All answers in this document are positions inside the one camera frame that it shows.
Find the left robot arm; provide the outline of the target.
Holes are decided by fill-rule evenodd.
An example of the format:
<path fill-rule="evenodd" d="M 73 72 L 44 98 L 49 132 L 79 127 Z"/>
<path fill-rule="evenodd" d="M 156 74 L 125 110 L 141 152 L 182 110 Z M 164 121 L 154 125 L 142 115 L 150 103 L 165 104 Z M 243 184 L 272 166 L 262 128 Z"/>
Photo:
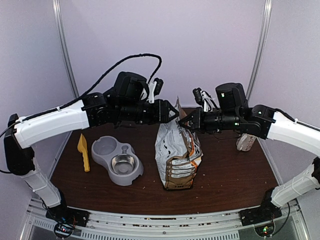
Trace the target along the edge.
<path fill-rule="evenodd" d="M 75 130 L 95 128 L 121 122 L 163 124 L 179 116 L 168 100 L 155 99 L 163 86 L 156 78 L 146 78 L 132 72 L 120 72 L 114 86 L 104 93 L 85 93 L 64 106 L 42 113 L 19 117 L 10 116 L 4 131 L 6 166 L 20 176 L 61 222 L 72 218 L 62 192 L 40 170 L 32 145 L 42 140 Z"/>

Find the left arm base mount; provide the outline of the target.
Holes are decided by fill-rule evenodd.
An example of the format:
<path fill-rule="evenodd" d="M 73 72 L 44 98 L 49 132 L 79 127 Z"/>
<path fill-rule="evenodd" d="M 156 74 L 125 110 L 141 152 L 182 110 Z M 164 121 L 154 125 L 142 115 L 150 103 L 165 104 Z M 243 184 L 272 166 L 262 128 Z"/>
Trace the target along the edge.
<path fill-rule="evenodd" d="M 89 216 L 88 211 L 63 206 L 47 208 L 45 214 L 46 218 L 70 227 L 85 227 Z"/>

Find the right aluminium frame post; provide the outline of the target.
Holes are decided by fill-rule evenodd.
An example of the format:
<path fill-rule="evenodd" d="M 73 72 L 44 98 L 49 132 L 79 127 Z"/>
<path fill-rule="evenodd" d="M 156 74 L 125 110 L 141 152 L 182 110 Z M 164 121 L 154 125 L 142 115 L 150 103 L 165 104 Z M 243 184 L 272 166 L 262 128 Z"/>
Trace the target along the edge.
<path fill-rule="evenodd" d="M 248 100 L 250 100 L 253 94 L 255 83 L 257 81 L 258 74 L 259 74 L 259 69 L 262 63 L 263 53 L 264 53 L 264 49 L 266 46 L 268 33 L 270 29 L 270 23 L 271 23 L 271 17 L 272 17 L 272 6 L 273 6 L 272 0 L 264 1 L 259 39 L 258 39 L 256 54 L 253 62 L 253 68 L 251 71 L 250 80 L 249 80 L 249 84 L 246 92 L 246 97 Z"/>

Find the left aluminium frame post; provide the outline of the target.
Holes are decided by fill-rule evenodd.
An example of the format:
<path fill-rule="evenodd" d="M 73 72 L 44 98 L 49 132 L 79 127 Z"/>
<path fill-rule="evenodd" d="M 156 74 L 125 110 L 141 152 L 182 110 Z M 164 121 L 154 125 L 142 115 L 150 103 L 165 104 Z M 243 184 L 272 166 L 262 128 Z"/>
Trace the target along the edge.
<path fill-rule="evenodd" d="M 67 46 L 67 39 L 64 30 L 63 16 L 61 11 L 61 4 L 59 0 L 52 0 L 53 14 L 58 32 L 58 38 L 60 42 L 60 48 L 62 52 L 63 63 L 65 66 L 67 79 L 71 87 L 71 91 L 74 98 L 79 97 L 79 90 L 75 81 L 74 72 L 71 64 L 69 50 Z"/>

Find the front aluminium rail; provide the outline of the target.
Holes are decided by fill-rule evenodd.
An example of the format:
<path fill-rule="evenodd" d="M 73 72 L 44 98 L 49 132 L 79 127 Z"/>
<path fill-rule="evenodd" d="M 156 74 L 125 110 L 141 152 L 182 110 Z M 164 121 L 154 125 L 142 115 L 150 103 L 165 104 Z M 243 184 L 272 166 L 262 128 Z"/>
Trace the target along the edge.
<path fill-rule="evenodd" d="M 42 202 L 32 198 L 20 240 L 308 240 L 299 204 L 283 207 L 282 216 L 243 225 L 238 210 L 183 215 L 134 215 L 89 212 L 86 226 L 72 233 L 55 229 Z"/>

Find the patterned mug yellow inside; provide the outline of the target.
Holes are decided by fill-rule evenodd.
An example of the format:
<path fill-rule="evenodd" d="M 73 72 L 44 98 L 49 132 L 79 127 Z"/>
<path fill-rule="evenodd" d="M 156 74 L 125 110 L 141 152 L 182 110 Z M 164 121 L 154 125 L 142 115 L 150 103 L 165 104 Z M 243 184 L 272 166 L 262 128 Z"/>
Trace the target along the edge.
<path fill-rule="evenodd" d="M 254 135 L 243 133 L 236 141 L 237 150 L 242 152 L 250 151 L 256 139 L 257 137 Z"/>

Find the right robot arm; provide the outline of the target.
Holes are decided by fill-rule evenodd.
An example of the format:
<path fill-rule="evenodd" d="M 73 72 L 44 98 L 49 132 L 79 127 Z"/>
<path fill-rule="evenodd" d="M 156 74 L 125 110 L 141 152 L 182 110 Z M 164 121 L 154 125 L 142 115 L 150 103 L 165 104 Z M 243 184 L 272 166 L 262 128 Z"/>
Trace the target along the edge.
<path fill-rule="evenodd" d="M 320 188 L 320 130 L 294 119 L 279 108 L 266 105 L 249 107 L 241 83 L 224 83 L 215 89 L 218 104 L 201 88 L 193 95 L 199 105 L 179 125 L 193 132 L 214 134 L 235 130 L 260 139 L 280 141 L 306 150 L 316 157 L 300 174 L 265 193 L 262 206 L 256 210 L 259 220 L 268 220 L 291 200 L 312 189 Z"/>

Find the yellow plastic scoop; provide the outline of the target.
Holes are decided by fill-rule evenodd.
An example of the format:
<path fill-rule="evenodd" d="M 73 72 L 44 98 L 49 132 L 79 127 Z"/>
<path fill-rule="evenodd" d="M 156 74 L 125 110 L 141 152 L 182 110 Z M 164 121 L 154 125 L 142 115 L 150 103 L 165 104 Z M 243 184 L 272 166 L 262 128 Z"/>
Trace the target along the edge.
<path fill-rule="evenodd" d="M 88 173 L 90 171 L 88 145 L 85 136 L 81 133 L 77 144 L 77 150 L 82 154 L 84 171 Z"/>

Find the steel bowl in feeder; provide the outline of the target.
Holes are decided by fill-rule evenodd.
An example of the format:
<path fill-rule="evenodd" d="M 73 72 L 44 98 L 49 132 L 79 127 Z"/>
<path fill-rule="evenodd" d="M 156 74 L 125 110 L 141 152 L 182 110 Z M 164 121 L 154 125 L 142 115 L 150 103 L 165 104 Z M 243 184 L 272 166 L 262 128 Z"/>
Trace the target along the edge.
<path fill-rule="evenodd" d="M 112 158 L 111 170 L 117 175 L 129 175 L 137 167 L 135 158 L 130 154 L 118 154 Z"/>

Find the aluminium frame post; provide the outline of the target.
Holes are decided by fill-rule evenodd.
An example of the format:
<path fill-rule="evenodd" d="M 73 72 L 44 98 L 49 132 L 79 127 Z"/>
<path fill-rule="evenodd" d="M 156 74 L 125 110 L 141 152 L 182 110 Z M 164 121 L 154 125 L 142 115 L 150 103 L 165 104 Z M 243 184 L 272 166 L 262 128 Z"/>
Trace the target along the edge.
<path fill-rule="evenodd" d="M 259 39 L 258 39 L 256 54 L 253 62 L 253 68 L 251 71 L 250 80 L 249 80 L 249 84 L 246 92 L 246 97 L 248 100 L 250 100 L 253 94 L 255 83 L 257 81 L 258 74 L 259 74 L 259 69 L 262 63 L 263 53 L 264 53 L 264 49 L 266 46 L 268 33 L 270 29 L 270 23 L 271 23 L 271 17 L 272 17 L 272 6 L 273 6 L 272 0 L 264 1 Z"/>
<path fill-rule="evenodd" d="M 67 39 L 64 30 L 63 16 L 61 11 L 61 4 L 59 0 L 52 0 L 53 14 L 58 32 L 58 38 L 60 42 L 60 48 L 62 52 L 63 63 L 65 66 L 67 79 L 71 87 L 71 91 L 74 98 L 79 97 L 79 90 L 75 81 L 74 72 L 71 64 L 69 50 L 67 46 Z"/>

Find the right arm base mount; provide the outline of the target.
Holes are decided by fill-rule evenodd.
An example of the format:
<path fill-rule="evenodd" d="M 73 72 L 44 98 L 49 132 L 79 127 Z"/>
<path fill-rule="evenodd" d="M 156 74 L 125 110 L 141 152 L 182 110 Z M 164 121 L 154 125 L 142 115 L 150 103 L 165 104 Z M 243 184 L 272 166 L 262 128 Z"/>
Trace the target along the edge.
<path fill-rule="evenodd" d="M 279 218 L 282 211 L 278 207 L 258 206 L 241 210 L 239 216 L 242 226 L 249 226 Z"/>

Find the dog food bag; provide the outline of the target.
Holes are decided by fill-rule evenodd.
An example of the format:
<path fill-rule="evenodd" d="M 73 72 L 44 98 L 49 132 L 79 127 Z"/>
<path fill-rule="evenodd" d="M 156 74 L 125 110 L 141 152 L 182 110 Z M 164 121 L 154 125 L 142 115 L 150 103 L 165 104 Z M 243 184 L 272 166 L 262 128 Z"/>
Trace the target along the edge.
<path fill-rule="evenodd" d="M 154 145 L 159 177 L 167 191 L 191 189 L 203 156 L 198 136 L 179 125 L 187 115 L 179 99 L 174 108 L 178 117 L 159 125 Z"/>

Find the grey double pet feeder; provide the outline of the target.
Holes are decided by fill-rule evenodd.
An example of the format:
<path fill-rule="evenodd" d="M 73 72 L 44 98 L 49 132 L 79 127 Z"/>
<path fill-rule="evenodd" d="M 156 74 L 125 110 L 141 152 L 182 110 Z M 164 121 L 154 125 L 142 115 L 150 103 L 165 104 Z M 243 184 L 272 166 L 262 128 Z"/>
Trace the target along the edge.
<path fill-rule="evenodd" d="M 102 136 L 91 146 L 92 159 L 103 166 L 110 180 L 119 186 L 130 186 L 144 173 L 144 166 L 129 143 L 113 136 Z"/>

